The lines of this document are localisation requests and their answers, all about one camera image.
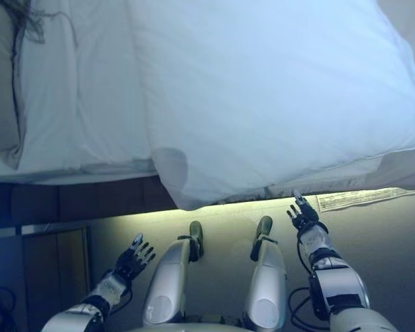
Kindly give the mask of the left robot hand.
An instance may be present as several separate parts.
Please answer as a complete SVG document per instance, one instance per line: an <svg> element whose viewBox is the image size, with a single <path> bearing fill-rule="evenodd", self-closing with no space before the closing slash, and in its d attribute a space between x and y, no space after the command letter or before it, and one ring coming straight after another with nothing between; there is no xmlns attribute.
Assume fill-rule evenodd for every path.
<svg viewBox="0 0 415 332"><path fill-rule="evenodd" d="M118 257L115 271L123 279L133 281L155 257L154 247L144 240L144 235L140 232Z"/></svg>

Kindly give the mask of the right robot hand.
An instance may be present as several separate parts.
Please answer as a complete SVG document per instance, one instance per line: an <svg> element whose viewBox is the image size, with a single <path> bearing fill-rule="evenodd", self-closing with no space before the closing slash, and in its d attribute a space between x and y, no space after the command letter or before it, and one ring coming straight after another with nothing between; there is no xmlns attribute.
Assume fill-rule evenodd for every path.
<svg viewBox="0 0 415 332"><path fill-rule="evenodd" d="M317 223L319 221L318 213L307 199L297 190L293 190L292 194L295 198L295 205L290 205L290 209L286 213L294 228L300 231L310 223Z"/></svg>

